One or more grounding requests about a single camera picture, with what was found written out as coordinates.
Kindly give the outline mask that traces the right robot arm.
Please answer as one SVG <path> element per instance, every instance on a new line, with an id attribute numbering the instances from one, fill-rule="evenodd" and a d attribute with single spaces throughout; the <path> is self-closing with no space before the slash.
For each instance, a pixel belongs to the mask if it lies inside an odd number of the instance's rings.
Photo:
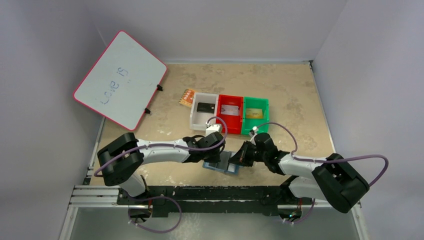
<path id="1" fill-rule="evenodd" d="M 280 191 L 282 200 L 288 204 L 299 198 L 318 199 L 347 213 L 370 189 L 369 183 L 341 155 L 301 160 L 279 150 L 268 133 L 245 141 L 229 159 L 229 163 L 243 167 L 251 167 L 255 162 L 264 163 L 274 174 L 291 176 Z"/>

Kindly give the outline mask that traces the white plastic bin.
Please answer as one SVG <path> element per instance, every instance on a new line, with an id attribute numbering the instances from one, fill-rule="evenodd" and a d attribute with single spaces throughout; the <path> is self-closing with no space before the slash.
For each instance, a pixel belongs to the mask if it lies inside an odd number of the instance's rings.
<path id="1" fill-rule="evenodd" d="M 189 118 L 189 128 L 196 131 L 205 131 L 206 122 L 217 114 L 218 94 L 196 92 L 193 96 Z M 198 111 L 199 103 L 209 104 L 209 110 Z"/>

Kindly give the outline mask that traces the blue card holder wallet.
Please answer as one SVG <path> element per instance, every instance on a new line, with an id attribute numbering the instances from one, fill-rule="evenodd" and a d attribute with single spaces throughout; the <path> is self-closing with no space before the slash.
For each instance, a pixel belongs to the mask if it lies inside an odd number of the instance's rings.
<path id="1" fill-rule="evenodd" d="M 216 172 L 220 172 L 220 173 L 225 173 L 225 174 L 234 174 L 237 175 L 240 169 L 239 165 L 235 165 L 232 163 L 229 163 L 228 165 L 228 169 L 227 170 L 223 170 L 223 169 L 219 169 L 217 168 L 217 163 L 212 163 L 212 162 L 204 162 L 202 167 L 205 169 L 209 169 L 212 171 L 216 171 Z"/>

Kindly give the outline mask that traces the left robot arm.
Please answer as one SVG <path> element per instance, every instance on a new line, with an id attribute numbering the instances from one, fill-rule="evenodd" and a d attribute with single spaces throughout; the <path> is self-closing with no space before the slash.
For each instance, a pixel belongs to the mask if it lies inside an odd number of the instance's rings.
<path id="1" fill-rule="evenodd" d="M 109 187 L 119 186 L 138 205 L 146 203 L 145 179 L 136 173 L 146 164 L 218 162 L 225 137 L 214 131 L 206 136 L 186 136 L 174 141 L 146 141 L 132 132 L 123 134 L 97 152 L 100 167 L 94 172 Z"/>

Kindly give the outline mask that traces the red plastic bin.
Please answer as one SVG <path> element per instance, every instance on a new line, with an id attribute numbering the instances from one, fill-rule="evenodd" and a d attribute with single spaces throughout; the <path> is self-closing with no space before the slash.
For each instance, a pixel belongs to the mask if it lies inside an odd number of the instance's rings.
<path id="1" fill-rule="evenodd" d="M 240 110 L 239 116 L 221 114 L 221 105 L 239 106 L 239 110 Z M 218 95 L 216 116 L 221 118 L 226 123 L 229 134 L 235 134 L 235 135 L 241 134 L 242 123 L 243 123 L 243 105 L 244 105 L 244 98 L 242 96 L 225 95 L 225 94 Z"/>

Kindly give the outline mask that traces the grey card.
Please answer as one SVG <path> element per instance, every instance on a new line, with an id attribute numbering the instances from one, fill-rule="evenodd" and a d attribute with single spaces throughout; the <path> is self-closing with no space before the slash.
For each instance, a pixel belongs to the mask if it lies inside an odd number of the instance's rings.
<path id="1" fill-rule="evenodd" d="M 229 167 L 229 159 L 232 157 L 232 153 L 229 151 L 223 151 L 219 155 L 219 162 L 216 164 L 218 169 L 227 170 Z"/>

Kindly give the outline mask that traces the green plastic bin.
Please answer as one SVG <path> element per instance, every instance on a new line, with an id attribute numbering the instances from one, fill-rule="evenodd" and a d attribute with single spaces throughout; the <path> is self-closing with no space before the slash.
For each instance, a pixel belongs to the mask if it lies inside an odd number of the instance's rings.
<path id="1" fill-rule="evenodd" d="M 246 109 L 247 108 L 257 108 L 263 110 L 263 119 L 246 119 Z M 241 134 L 248 135 L 249 131 L 252 127 L 257 126 L 259 133 L 267 133 L 269 126 L 265 125 L 259 127 L 264 123 L 270 121 L 270 113 L 269 113 L 269 100 L 266 98 L 255 98 L 255 97 L 247 97 L 243 98 L 243 119 L 242 119 L 242 127 Z"/>

